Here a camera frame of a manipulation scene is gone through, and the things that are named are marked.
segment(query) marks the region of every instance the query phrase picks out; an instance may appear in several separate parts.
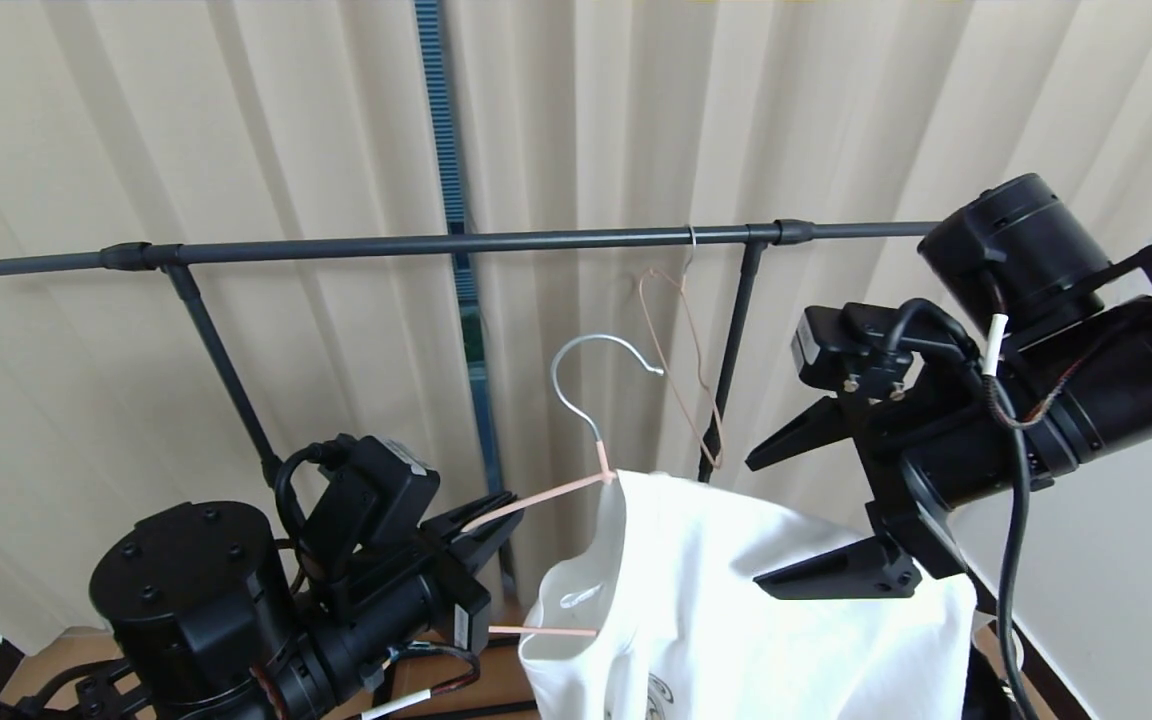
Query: white shirt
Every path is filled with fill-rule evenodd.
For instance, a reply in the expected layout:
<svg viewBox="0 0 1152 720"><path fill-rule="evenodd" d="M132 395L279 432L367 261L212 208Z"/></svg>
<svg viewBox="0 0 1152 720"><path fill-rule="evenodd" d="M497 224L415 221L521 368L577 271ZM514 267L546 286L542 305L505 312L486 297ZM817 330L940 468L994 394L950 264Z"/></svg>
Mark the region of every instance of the white shirt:
<svg viewBox="0 0 1152 720"><path fill-rule="evenodd" d="M602 487L594 540L545 574L518 657L547 720L952 719L975 592L779 601L752 581L858 539L850 529L666 473Z"/></svg>

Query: black clothing rack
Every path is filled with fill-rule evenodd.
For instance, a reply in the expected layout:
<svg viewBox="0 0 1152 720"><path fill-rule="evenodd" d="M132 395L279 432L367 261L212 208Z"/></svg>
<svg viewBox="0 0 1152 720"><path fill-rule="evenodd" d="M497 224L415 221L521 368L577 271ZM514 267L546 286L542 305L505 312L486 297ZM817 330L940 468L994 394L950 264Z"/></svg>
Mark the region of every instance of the black clothing rack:
<svg viewBox="0 0 1152 720"><path fill-rule="evenodd" d="M598 247L681 247L744 245L740 264L736 298L732 304L732 323L727 328L722 365L719 366L714 406L722 414L732 391L732 373L736 369L741 336L745 331L745 316L755 291L759 260L768 247L801 245L813 240L919 237L937 223L810 223L806 220L776 220L772 223L714 225L714 227L658 227L631 229L598 229L598 232L514 232L488 234L444 234L444 236L374 237L342 240L283 240L268 242L200 243L199 245L152 245L147 242L120 243L92 252L37 255L28 258L0 260L0 276L36 273L67 272L67 270L120 270L143 272L160 270L173 283L180 301L184 302L198 336L206 347L215 372L220 374L225 392L238 411L247 435L251 438L260 457L265 482L273 484L274 473L282 460L274 453L270 438L252 408L247 389L238 379L229 354L225 350L217 326L211 320L200 288L195 282L189 265L215 263L264 263L271 260L320 260L344 258L387 258L402 255L444 255L454 252L511 252L522 250L585 250ZM719 452L717 418L710 418L704 434L710 454ZM700 454L698 479L707 483L713 468ZM494 644L508 643L495 641ZM378 694L384 702L387 689L392 692L393 675ZM535 702L472 708L445 714L427 715L442 720L457 717L485 717L535 710Z"/></svg>

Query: white cable connector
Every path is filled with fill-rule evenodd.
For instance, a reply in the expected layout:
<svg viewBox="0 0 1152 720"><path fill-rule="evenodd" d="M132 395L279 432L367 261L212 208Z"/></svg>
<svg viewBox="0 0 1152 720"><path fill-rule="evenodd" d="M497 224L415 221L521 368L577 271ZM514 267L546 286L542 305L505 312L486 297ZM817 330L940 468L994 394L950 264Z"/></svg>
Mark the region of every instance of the white cable connector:
<svg viewBox="0 0 1152 720"><path fill-rule="evenodd" d="M358 720L376 720L377 717L385 717L391 712L399 712L403 707L411 707L412 705L416 705L417 702L425 702L429 700L429 688L422 689L422 691L415 694L404 694L404 696L397 698L397 700L387 702L385 705L379 705L364 712L364 714L358 717Z"/></svg>
<svg viewBox="0 0 1152 720"><path fill-rule="evenodd" d="M984 346L984 362L980 366L980 374L987 378L998 374L998 356L1002 354L1002 333L1007 329L1007 316L994 313L990 323L990 336Z"/></svg>

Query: white label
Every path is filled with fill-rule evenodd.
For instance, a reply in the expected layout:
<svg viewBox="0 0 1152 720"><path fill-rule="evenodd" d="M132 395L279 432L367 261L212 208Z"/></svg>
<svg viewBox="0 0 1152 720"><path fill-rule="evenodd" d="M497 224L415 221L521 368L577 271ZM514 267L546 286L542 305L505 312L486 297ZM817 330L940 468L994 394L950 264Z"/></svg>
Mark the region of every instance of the white label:
<svg viewBox="0 0 1152 720"><path fill-rule="evenodd" d="M452 634L452 644L461 650L470 650L470 614L460 605L456 606L456 629Z"/></svg>
<svg viewBox="0 0 1152 720"><path fill-rule="evenodd" d="M402 460L408 465L410 465L412 469L412 475L420 475L420 477L424 477L424 475L429 475L429 467L426 467L424 462L416 460L416 456L412 455L412 452L408 450L407 446L403 445L402 442L399 442L397 439L389 439L387 437L379 437L379 435L377 435L376 439L379 439L380 445L388 447L389 452L393 452L394 456L397 456L399 460Z"/></svg>
<svg viewBox="0 0 1152 720"><path fill-rule="evenodd" d="M799 328L794 332L790 350L794 351L794 364L797 365L799 372L803 372L804 365L812 365L814 359L820 356L820 346L812 338L812 327L808 324L806 313L799 320Z"/></svg>

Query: beige curtain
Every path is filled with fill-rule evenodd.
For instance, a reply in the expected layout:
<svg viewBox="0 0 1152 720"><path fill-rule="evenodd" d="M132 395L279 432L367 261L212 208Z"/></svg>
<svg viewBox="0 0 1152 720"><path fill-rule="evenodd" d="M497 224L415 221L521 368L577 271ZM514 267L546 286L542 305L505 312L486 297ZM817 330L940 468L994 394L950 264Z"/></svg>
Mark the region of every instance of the beige curtain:
<svg viewBox="0 0 1152 720"><path fill-rule="evenodd" d="M442 218L409 3L0 3L0 256ZM196 274L276 450L385 433L442 471L440 509L483 495L447 258ZM101 553L211 498L271 510L165 278L0 279L0 632L99 626Z"/></svg>
<svg viewBox="0 0 1152 720"><path fill-rule="evenodd" d="M453 0L452 76L477 232L639 223L937 220L1038 172L1115 258L1152 232L1152 3L687 3ZM771 249L727 409L719 486L864 528L869 498L840 444L750 473L750 447L818 393L788 338L808 304L945 300L914 238ZM476 260L503 477L535 492L589 473L584 425L554 400L550 357L611 332L654 355L634 279L687 250ZM717 379L740 250L696 252L687 286ZM650 306L689 411L704 419L685 319ZM608 344L576 351L564 388L613 464L694 477L698 450L666 384ZM529 510L521 588L589 539L596 493Z"/></svg>

